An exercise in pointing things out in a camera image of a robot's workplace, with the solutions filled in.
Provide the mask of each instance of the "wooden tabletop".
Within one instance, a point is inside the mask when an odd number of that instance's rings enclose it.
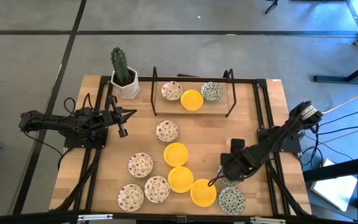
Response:
[[[84,76],[77,108],[80,107],[87,93],[91,93],[94,104],[100,78],[100,76],[93,75]],[[113,95],[117,96],[119,106],[138,111],[125,124],[127,137],[118,136],[117,126],[109,127],[108,140],[101,152],[94,189],[91,208],[93,212],[122,213],[123,211],[117,204],[117,194],[122,186],[135,183],[144,188],[149,177],[168,176],[172,167],[163,159],[163,151],[168,143],[160,141],[155,135],[155,128],[162,120],[172,119],[179,125],[180,133],[176,142],[183,143],[188,148],[189,158],[184,166],[193,172],[195,180],[212,179],[216,176],[220,153],[230,151],[232,138],[245,139],[248,146],[257,144],[258,117],[251,84],[236,84],[237,105],[228,118],[215,114],[158,114],[154,116],[150,104],[151,82],[139,82],[139,85],[140,92],[133,100],[121,99],[113,89]],[[274,123],[281,125],[288,118],[282,83],[280,80],[267,80],[267,85]],[[84,149],[74,149],[62,160],[50,208],[59,206],[77,184],[84,151]],[[137,152],[146,152],[154,161],[152,172],[142,179],[131,176],[127,170],[129,158]],[[303,209],[311,213],[300,163],[293,154],[281,153],[280,155],[287,188]],[[220,181],[217,181],[215,186],[218,194],[225,188]],[[272,215],[264,166],[254,176],[236,187],[246,197],[246,208],[241,215]],[[80,208],[85,207],[87,191],[86,185]],[[276,188],[278,209],[282,211],[279,192]],[[218,197],[212,206],[202,208],[192,202],[190,192],[183,194],[171,192],[169,198],[160,204],[154,204],[145,198],[143,205],[136,213],[225,215],[219,207]]]

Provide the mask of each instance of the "potted cactus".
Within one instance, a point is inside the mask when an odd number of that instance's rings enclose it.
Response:
[[[135,98],[140,90],[137,71],[127,66],[125,53],[118,47],[112,50],[111,61],[114,67],[111,83],[118,89],[121,98]]]

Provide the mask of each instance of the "dish rack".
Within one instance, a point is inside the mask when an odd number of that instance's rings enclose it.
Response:
[[[182,106],[180,99],[169,101],[162,96],[161,88],[164,83],[169,81],[180,83],[184,91],[201,91],[201,86],[204,83],[216,82],[222,87],[223,96],[220,100],[215,102],[204,100],[204,104],[200,109],[188,111]],[[221,114],[228,117],[237,103],[233,69],[224,71],[223,78],[201,78],[189,75],[180,75],[180,77],[179,75],[178,77],[158,77],[157,69],[154,67],[150,102],[155,116],[158,114]]]

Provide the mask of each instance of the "cactus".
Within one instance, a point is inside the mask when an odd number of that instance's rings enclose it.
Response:
[[[111,61],[115,71],[114,82],[120,86],[131,84],[134,81],[134,77],[131,77],[128,71],[125,53],[118,47],[114,48],[111,52]]]

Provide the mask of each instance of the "white floral plate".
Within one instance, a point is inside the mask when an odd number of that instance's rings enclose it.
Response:
[[[147,180],[144,185],[144,193],[149,201],[153,203],[162,203],[165,201],[171,191],[166,178],[156,175]]]
[[[228,215],[239,215],[246,207],[246,198],[238,188],[226,187],[219,194],[219,206]]]
[[[175,81],[166,82],[161,88],[161,93],[167,100],[178,100],[183,94],[183,87]]]
[[[127,184],[118,192],[118,206],[124,212],[134,212],[142,206],[144,193],[141,187],[136,184]]]
[[[216,82],[204,83],[201,87],[201,95],[208,101],[218,101],[223,96],[223,89]]]
[[[134,154],[128,161],[128,171],[137,178],[147,176],[153,169],[153,159],[144,152]]]
[[[221,172],[221,170],[222,170],[222,166],[219,166],[219,167],[218,167],[218,174]],[[221,178],[219,178],[219,180],[220,180],[224,185],[230,186],[230,187],[235,186],[235,185],[237,185],[237,184],[240,184],[240,180],[231,181],[231,180],[229,180],[227,177],[221,177]]]
[[[155,129],[155,134],[163,142],[172,142],[179,136],[179,126],[171,120],[161,121]]]

